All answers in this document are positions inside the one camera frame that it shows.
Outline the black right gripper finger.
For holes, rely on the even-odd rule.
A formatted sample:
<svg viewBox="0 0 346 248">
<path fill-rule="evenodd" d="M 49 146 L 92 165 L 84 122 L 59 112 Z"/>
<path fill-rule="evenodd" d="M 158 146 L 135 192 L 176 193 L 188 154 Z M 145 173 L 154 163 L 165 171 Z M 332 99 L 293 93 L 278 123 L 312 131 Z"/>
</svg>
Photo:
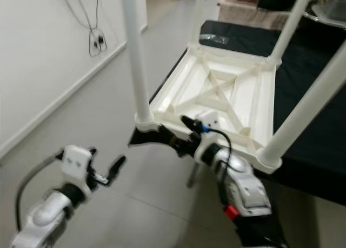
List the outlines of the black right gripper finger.
<svg viewBox="0 0 346 248">
<path fill-rule="evenodd" d="M 202 120 L 181 116 L 181 122 L 191 131 L 206 131 L 206 125 Z"/>
<path fill-rule="evenodd" d="M 179 137 L 165 125 L 159 126 L 159 132 L 162 134 L 163 144 L 172 147 L 176 152 L 187 152 L 189 147 L 189 139 L 187 137 Z"/>
</svg>

